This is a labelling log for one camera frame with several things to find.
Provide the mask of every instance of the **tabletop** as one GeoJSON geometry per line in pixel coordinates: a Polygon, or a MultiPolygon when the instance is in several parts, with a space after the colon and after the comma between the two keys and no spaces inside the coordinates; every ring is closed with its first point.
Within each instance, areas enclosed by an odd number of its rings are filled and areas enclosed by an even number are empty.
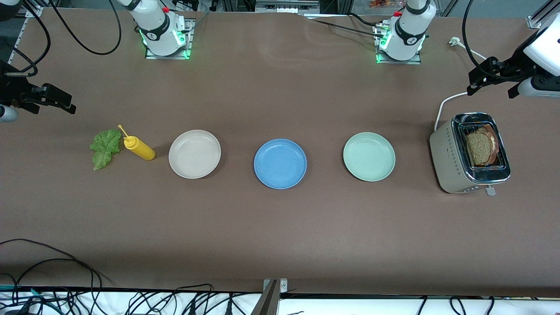
{"type": "MultiPolygon", "coordinates": [[[[111,11],[61,12],[90,48],[116,42],[111,11]]],[[[406,66],[377,64],[367,35],[289,13],[210,13],[190,60],[146,60],[131,15],[119,16],[120,47],[98,56],[44,10],[53,43],[30,82],[72,94],[77,111],[20,111],[0,126],[0,239],[56,246],[113,287],[259,291],[263,278],[286,278],[296,292],[560,296],[557,100],[510,100],[513,84],[502,84],[449,101],[443,121],[478,111],[495,119],[512,175],[495,197],[438,186],[428,138],[441,100],[465,91],[473,68],[465,50],[447,44],[461,34],[460,19],[435,18],[422,64],[406,66]],[[156,158],[123,151],[93,171],[89,144],[117,124],[156,158]],[[167,157],[191,129],[211,132],[222,148],[216,170],[196,180],[176,175],[167,157]],[[359,132],[392,144],[386,179],[363,182],[344,167],[344,144],[359,132]],[[283,191],[253,171],[256,151],[274,138],[307,156],[303,180],[283,191]]],[[[368,30],[349,17],[326,20],[368,30]]],[[[531,32],[522,19],[468,23],[472,48],[500,60],[531,32]]],[[[35,59],[45,42],[31,20],[19,48],[35,59]]],[[[0,272],[53,255],[7,244],[0,272]]],[[[89,286],[88,278],[53,263],[22,285],[89,286]]]]}

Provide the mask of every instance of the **mustard bottle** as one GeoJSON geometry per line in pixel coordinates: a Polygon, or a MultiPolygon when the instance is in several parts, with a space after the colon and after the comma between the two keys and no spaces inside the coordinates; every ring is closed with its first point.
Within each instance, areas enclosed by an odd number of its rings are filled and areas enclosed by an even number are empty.
{"type": "Polygon", "coordinates": [[[127,132],[123,129],[123,126],[119,125],[118,127],[123,131],[124,135],[126,136],[124,138],[124,146],[128,150],[134,152],[136,155],[145,159],[146,161],[153,160],[153,158],[156,157],[156,152],[148,145],[146,145],[144,142],[142,142],[142,140],[134,136],[129,136],[127,132]]]}

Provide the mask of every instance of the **light green plate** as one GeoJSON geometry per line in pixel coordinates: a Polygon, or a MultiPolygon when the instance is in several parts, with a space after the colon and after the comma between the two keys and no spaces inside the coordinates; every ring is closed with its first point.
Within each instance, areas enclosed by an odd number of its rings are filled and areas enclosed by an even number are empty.
{"type": "Polygon", "coordinates": [[[387,139],[373,132],[352,136],[344,146],[344,164],[358,179],[377,182],[395,168],[395,150],[387,139]]]}

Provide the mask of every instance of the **toaster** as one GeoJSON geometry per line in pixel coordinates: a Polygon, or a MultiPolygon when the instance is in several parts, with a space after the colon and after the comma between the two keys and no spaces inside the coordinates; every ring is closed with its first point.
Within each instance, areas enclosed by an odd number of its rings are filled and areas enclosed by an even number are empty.
{"type": "Polygon", "coordinates": [[[437,180],[448,193],[470,193],[484,188],[489,196],[494,196],[493,186],[510,177],[502,138],[494,119],[486,113],[454,116],[430,136],[430,150],[437,180]],[[500,148],[494,163],[476,166],[467,151],[466,136],[484,125],[492,127],[500,148]]]}

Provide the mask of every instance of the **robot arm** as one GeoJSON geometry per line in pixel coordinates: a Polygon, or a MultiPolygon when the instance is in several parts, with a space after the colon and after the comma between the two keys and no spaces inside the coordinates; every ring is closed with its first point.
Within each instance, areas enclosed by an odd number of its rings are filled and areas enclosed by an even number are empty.
{"type": "MultiPolygon", "coordinates": [[[[21,0],[0,0],[0,21],[7,21],[21,7],[21,0]]],[[[12,65],[0,61],[0,122],[13,122],[17,119],[16,108],[38,114],[39,105],[54,106],[74,114],[76,106],[72,105],[72,96],[51,84],[35,86],[24,76],[10,76],[19,73],[12,65]]]]}
{"type": "Polygon", "coordinates": [[[117,1],[132,14],[140,28],[144,44],[152,53],[167,56],[185,45],[180,34],[184,30],[184,17],[169,12],[167,8],[162,9],[157,0],[117,1]]]}
{"type": "Polygon", "coordinates": [[[560,98],[560,13],[552,16],[527,38],[504,62],[487,58],[469,72],[469,95],[481,87],[518,82],[509,89],[510,99],[518,96],[560,98]]]}
{"type": "Polygon", "coordinates": [[[380,49],[399,61],[411,59],[421,49],[435,15],[433,0],[408,0],[403,14],[389,20],[390,34],[380,49]]]}

